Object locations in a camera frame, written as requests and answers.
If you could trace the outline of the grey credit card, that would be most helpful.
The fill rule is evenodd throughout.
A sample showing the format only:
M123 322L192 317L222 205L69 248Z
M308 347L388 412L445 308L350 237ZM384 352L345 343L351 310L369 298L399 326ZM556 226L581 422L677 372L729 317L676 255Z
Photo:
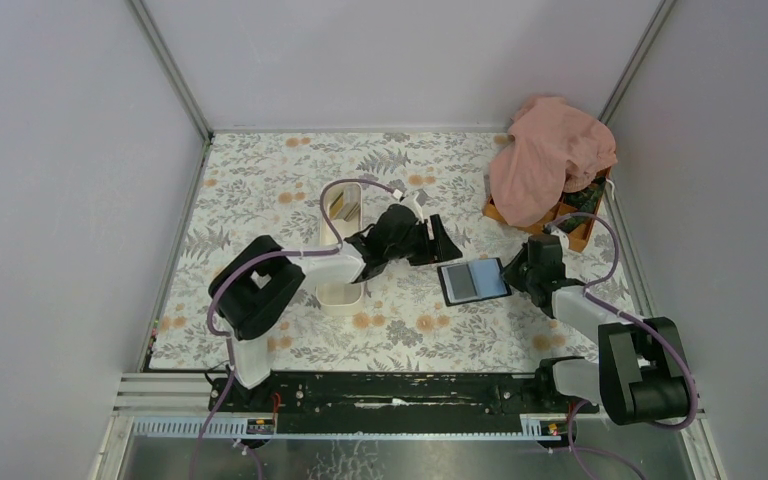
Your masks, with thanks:
M462 301L477 295L474 280L468 264L459 264L447 269L451 299Z

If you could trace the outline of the cream plastic oblong tray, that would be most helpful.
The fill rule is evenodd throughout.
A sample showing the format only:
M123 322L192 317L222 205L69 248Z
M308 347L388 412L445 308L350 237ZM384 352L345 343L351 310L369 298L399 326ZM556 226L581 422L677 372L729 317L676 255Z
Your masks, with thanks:
M358 214L350 221L331 220L328 218L328 207L336 195L347 186L357 186L358 182L345 182L328 187L322 198L325 214L320 222L319 244L323 247L336 247L339 240L358 233L362 220L362 189L361 207ZM315 296L325 315L334 317L350 317L363 309L365 284L355 283L354 278L359 274L359 258L347 253L348 247L341 248L338 255L325 259L319 282L315 288Z

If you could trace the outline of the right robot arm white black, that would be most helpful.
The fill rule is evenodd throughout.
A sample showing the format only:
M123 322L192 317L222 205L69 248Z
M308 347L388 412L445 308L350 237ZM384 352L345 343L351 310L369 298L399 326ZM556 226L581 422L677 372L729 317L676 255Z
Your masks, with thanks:
M544 359L535 372L551 397L602 407L618 425L689 426L699 396L675 323L640 319L596 297L589 284L568 277L561 240L531 236L502 270L503 280L548 317L593 341L598 357Z

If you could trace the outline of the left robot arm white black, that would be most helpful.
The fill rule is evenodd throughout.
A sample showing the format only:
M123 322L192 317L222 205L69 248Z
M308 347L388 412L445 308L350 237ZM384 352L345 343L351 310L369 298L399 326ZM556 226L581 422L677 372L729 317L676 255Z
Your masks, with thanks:
M422 219L402 204L390 205L375 223L334 245L289 250L261 235L209 285L207 327L225 339L235 380L253 388L270 376L266 335L298 290L361 284L393 261L424 266L462 256L439 215Z

